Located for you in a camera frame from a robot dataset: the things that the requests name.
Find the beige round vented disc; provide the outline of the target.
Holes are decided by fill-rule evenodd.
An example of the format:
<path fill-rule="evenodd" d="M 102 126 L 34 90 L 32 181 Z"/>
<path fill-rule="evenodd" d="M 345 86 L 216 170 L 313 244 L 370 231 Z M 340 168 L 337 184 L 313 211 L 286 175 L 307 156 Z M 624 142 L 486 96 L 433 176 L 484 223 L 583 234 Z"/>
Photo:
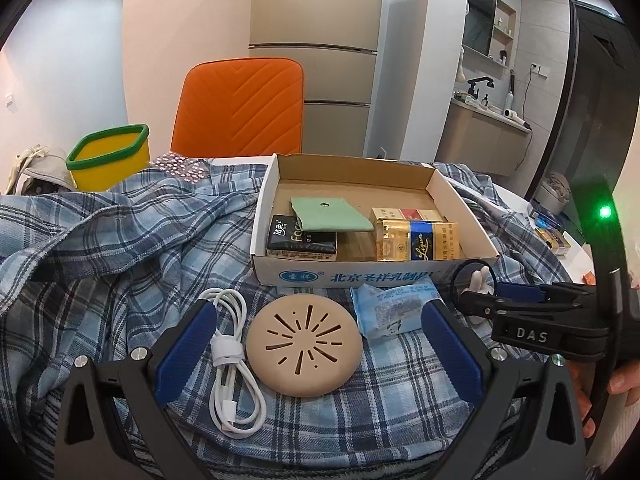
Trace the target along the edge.
<path fill-rule="evenodd" d="M 336 301 L 294 294 L 271 301 L 256 314 L 245 351 L 264 385 L 285 396 L 315 398 L 352 377 L 363 343 L 356 321 Z"/>

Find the gold blue cigarette pack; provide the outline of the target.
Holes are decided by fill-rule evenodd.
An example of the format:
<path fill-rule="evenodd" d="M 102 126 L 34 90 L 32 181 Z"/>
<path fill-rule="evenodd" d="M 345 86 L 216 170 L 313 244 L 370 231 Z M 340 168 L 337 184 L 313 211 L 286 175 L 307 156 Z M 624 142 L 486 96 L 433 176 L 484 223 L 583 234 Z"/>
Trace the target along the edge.
<path fill-rule="evenodd" d="M 378 261 L 449 261 L 460 258 L 457 222 L 378 220 Z"/>

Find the blue tissue packet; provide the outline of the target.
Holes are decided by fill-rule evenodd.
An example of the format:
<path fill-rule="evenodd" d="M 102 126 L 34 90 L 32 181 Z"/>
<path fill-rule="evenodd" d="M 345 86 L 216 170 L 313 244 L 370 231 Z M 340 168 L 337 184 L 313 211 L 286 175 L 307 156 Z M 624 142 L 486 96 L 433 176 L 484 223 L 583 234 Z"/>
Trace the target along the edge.
<path fill-rule="evenodd" d="M 349 293 L 358 330 L 367 340 L 420 330 L 424 304 L 442 299 L 428 276 L 413 284 L 386 289 L 362 284 Z"/>

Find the green cloth pouch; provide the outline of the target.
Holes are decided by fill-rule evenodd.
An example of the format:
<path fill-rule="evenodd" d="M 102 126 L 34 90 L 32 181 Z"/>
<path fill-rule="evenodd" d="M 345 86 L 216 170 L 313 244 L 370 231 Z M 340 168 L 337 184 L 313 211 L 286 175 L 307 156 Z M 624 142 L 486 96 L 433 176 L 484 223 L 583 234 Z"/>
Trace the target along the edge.
<path fill-rule="evenodd" d="M 304 232 L 368 232 L 371 221 L 341 197 L 292 197 L 291 207 Z"/>

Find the small orange packet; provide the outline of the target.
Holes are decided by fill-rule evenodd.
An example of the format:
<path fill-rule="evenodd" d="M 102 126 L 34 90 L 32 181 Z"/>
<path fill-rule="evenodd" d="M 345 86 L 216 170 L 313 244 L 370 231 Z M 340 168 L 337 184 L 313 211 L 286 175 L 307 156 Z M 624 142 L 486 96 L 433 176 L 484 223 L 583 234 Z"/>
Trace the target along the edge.
<path fill-rule="evenodd" d="M 592 271 L 589 271 L 582 276 L 582 281 L 587 285 L 594 285 L 596 284 L 596 277 Z"/>

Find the gold cigarette pack on table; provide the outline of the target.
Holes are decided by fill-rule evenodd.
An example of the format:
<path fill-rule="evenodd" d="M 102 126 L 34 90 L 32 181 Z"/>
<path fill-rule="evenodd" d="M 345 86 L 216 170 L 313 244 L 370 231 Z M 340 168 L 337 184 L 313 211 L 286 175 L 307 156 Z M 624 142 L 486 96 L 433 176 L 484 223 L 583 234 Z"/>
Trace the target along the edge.
<path fill-rule="evenodd" d="M 565 256 L 570 251 L 570 243 L 560 231 L 537 226 L 535 232 L 557 257 Z"/>

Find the blue purple packets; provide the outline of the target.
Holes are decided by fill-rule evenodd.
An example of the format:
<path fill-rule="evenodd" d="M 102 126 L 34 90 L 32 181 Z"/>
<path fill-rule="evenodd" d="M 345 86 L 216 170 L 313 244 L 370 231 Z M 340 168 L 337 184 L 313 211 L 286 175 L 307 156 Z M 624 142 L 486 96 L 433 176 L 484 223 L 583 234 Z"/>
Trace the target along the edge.
<path fill-rule="evenodd" d="M 547 230 L 554 229 L 559 232 L 565 231 L 563 223 L 543 206 L 537 203 L 529 203 L 527 205 L 527 212 L 529 218 L 533 220 L 537 228 Z"/>

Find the white trash bin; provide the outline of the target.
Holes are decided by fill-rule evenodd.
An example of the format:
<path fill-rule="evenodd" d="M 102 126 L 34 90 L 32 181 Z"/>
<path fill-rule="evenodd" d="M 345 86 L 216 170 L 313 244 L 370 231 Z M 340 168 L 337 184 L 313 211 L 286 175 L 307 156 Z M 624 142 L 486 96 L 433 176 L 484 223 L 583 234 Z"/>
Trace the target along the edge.
<path fill-rule="evenodd" d="M 539 183 L 534 200 L 552 214 L 560 214 L 570 201 L 570 185 L 562 174 L 549 172 Z"/>

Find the white hair dryer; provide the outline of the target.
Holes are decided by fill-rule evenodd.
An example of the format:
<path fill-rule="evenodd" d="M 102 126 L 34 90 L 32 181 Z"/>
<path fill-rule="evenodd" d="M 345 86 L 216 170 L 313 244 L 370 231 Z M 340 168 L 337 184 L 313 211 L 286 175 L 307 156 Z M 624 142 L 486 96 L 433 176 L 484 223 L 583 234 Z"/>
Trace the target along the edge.
<path fill-rule="evenodd" d="M 511 122 L 515 122 L 516 124 L 518 124 L 519 126 L 521 126 L 523 128 L 530 129 L 529 123 L 526 122 L 526 120 L 524 120 L 520 116 L 518 116 L 518 113 L 515 110 L 511 110 L 510 108 L 506 108 L 503 111 L 503 115 L 506 116 L 506 118 L 508 118 Z"/>

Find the cream red cigarette pack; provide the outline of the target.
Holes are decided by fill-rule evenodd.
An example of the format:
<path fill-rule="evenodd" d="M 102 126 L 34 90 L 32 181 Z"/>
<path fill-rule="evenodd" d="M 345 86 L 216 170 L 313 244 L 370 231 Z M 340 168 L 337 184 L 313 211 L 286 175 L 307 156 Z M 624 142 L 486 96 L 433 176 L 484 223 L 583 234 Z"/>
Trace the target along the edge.
<path fill-rule="evenodd" d="M 416 208 L 373 208 L 375 220 L 416 220 L 428 222 L 444 222 L 446 220 L 436 209 Z"/>

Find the small black box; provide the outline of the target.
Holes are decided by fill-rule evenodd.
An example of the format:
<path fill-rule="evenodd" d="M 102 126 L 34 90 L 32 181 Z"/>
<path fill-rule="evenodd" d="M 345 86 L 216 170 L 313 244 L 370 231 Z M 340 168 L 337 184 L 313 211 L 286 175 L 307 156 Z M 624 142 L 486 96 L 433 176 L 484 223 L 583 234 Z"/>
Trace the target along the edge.
<path fill-rule="evenodd" d="M 275 214 L 268 232 L 266 255 L 300 261 L 335 261 L 337 234 L 307 232 L 296 216 Z"/>

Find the beige bag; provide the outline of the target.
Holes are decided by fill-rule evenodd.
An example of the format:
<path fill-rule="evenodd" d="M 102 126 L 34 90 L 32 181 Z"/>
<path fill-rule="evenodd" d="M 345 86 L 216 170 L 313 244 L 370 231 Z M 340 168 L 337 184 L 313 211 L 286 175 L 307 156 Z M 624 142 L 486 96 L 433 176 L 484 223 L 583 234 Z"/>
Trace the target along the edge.
<path fill-rule="evenodd" d="M 39 195 L 76 190 L 62 148 L 36 144 L 14 159 L 4 195 Z"/>

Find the yellow green container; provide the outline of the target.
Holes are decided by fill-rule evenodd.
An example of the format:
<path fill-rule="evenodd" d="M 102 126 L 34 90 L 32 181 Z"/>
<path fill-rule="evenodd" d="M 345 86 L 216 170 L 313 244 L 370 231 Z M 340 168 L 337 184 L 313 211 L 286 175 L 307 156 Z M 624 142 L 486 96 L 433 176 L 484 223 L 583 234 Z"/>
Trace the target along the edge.
<path fill-rule="evenodd" d="M 66 157 L 66 167 L 81 192 L 106 191 L 146 168 L 149 127 L 126 125 L 84 136 Z"/>

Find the open cardboard box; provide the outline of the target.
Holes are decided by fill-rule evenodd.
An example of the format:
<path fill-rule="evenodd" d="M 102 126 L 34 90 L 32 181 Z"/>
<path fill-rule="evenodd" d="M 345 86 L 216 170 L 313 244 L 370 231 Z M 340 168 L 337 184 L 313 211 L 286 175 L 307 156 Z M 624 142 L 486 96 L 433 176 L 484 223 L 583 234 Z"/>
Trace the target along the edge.
<path fill-rule="evenodd" d="M 375 236 L 349 232 L 337 237 L 337 255 L 328 260 L 291 260 L 267 254 L 275 214 L 292 214 L 293 197 L 342 198 L 372 221 L 372 209 L 431 209 L 457 222 L 460 259 L 452 261 L 378 261 Z M 250 258 L 258 282 L 268 286 L 344 288 L 363 283 L 390 287 L 425 275 L 448 281 L 457 265 L 479 258 L 498 259 L 498 249 L 449 180 L 430 165 L 329 155 L 273 155 L 255 212 Z"/>

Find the bathroom mirror cabinet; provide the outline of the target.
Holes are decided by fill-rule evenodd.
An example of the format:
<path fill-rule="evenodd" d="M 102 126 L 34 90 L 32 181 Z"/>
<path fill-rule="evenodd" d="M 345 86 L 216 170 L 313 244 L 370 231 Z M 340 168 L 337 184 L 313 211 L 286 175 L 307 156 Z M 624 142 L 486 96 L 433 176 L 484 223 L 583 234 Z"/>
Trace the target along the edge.
<path fill-rule="evenodd" d="M 466 0 L 462 47 L 511 67 L 517 24 L 516 10 L 503 0 Z"/>

